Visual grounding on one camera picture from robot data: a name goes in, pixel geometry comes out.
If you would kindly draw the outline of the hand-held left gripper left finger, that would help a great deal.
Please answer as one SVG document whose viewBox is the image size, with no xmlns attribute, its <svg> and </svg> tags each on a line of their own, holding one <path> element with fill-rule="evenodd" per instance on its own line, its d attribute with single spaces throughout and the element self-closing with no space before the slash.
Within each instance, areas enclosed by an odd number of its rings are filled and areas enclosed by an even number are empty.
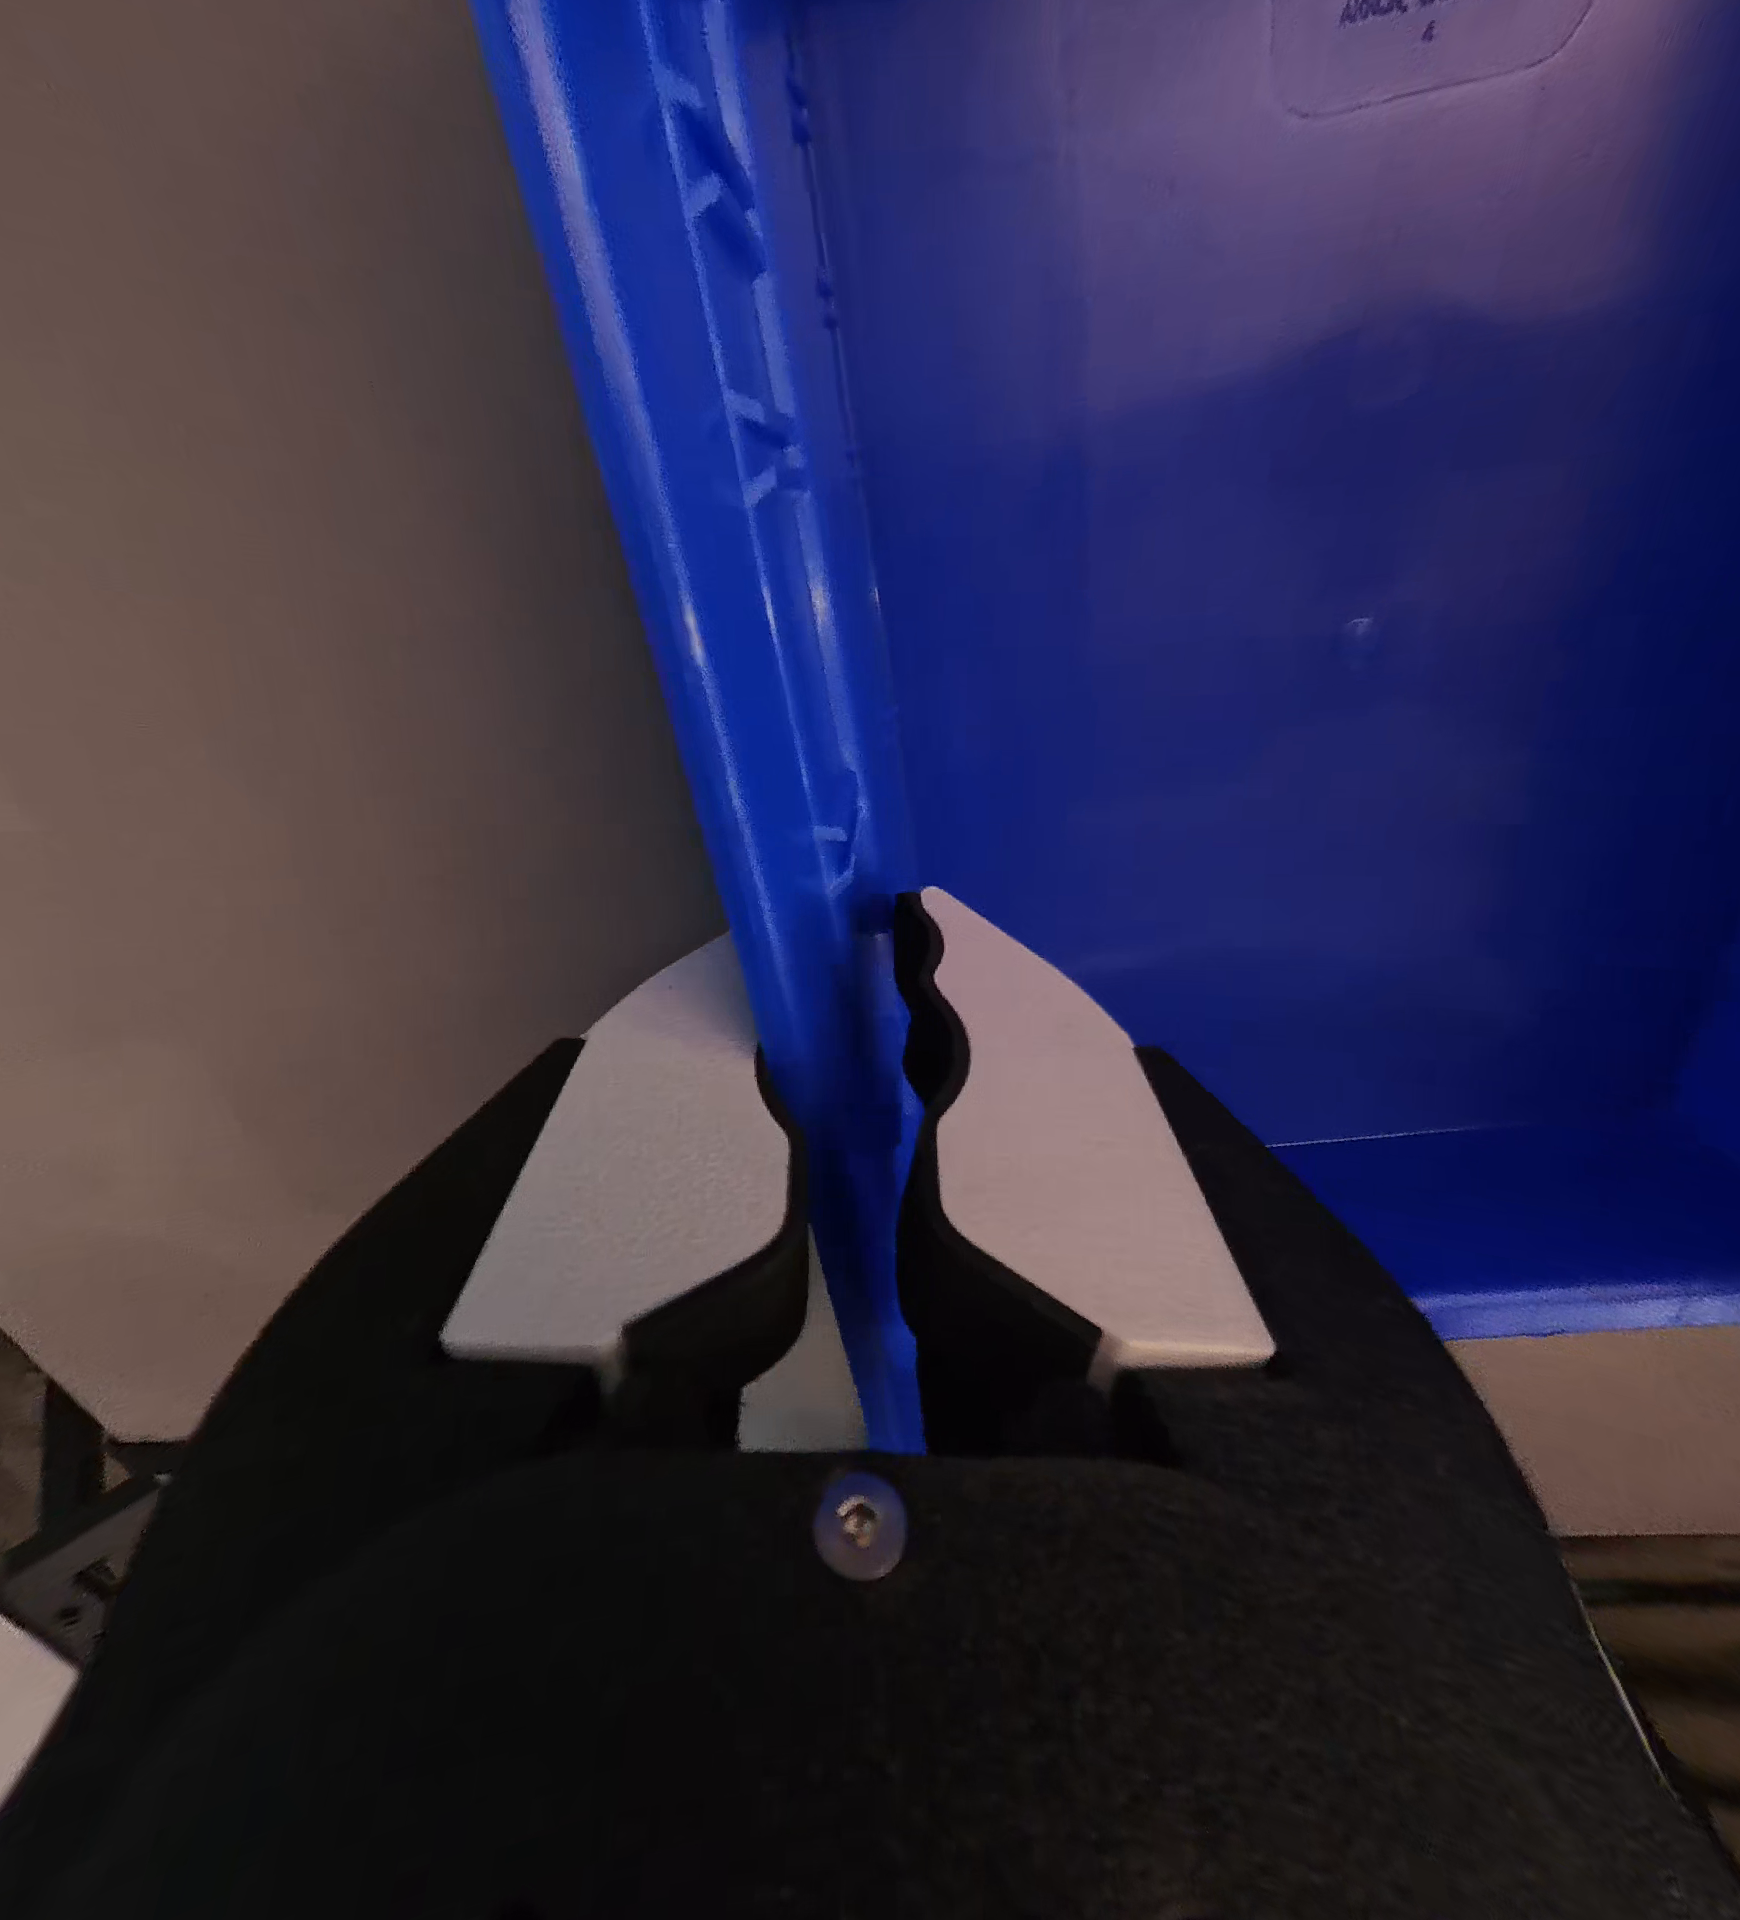
<svg viewBox="0 0 1740 1920">
<path fill-rule="evenodd" d="M 578 1041 L 438 1342 L 580 1373 L 619 1442 L 738 1453 L 809 1268 L 809 1150 L 719 935 Z"/>
</svg>

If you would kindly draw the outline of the blue plastic storage bin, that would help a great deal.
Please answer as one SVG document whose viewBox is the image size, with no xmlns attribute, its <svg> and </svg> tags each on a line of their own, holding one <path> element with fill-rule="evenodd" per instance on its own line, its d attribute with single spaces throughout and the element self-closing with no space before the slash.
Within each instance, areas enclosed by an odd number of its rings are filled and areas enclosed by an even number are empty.
<svg viewBox="0 0 1740 1920">
<path fill-rule="evenodd" d="M 471 4 L 875 1440 L 894 896 L 1740 1326 L 1740 4 Z"/>
</svg>

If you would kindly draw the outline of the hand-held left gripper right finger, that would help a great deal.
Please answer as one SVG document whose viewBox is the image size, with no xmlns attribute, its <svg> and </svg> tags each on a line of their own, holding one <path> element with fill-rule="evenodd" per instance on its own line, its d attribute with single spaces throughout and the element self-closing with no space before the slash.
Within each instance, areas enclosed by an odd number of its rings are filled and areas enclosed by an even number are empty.
<svg viewBox="0 0 1740 1920">
<path fill-rule="evenodd" d="M 892 925 L 919 1104 L 895 1282 L 926 1449 L 1110 1450 L 1126 1381 L 1260 1373 L 1267 1320 L 1118 1020 L 940 887 Z"/>
</svg>

